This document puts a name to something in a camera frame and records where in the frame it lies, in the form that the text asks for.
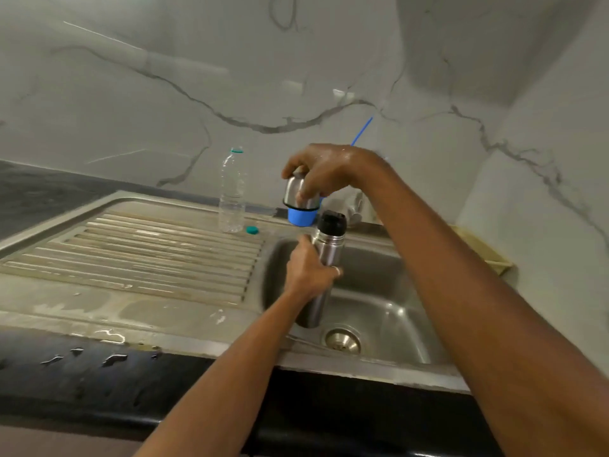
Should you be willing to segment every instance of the person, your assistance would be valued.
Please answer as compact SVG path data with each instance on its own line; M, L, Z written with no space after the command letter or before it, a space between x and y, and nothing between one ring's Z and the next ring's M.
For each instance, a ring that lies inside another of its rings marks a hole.
M608 456L609 381L505 284L376 154L311 144L282 176L302 199L361 189L383 221L436 331L507 456ZM136 457L239 455L281 340L339 277L301 236L285 290L176 404Z

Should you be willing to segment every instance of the person's left arm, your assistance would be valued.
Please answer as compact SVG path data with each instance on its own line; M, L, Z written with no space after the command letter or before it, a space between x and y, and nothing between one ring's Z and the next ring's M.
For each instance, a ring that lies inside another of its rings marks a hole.
M339 276L323 266L307 236L287 265L285 291L194 386L135 457L237 456L262 404L279 346L297 315Z

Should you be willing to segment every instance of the sink drain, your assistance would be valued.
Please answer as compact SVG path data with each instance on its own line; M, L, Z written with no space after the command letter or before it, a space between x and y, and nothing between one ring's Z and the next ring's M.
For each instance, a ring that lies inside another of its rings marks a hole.
M325 343L328 348L351 354L359 354L362 350L355 334L343 328L335 328L326 333Z

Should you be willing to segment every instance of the clear plastic water bottle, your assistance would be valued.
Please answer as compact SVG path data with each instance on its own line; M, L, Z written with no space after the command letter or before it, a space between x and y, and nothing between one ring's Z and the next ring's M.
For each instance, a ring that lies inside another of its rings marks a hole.
M242 147L233 147L222 163L219 226L222 232L238 233L243 229L246 203L247 164Z

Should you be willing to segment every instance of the countertop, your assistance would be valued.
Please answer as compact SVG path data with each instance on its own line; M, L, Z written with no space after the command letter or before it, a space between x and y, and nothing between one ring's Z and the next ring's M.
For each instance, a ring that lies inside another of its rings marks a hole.
M9 162L0 162L0 188L0 238L118 190L217 203L210 197ZM76 356L72 348L83 351ZM127 359L103 367L116 353ZM0 328L1 422L145 439L213 363L152 354L91 339ZM64 357L41 364L55 355ZM471 396L278 368L244 451L269 457L501 455Z

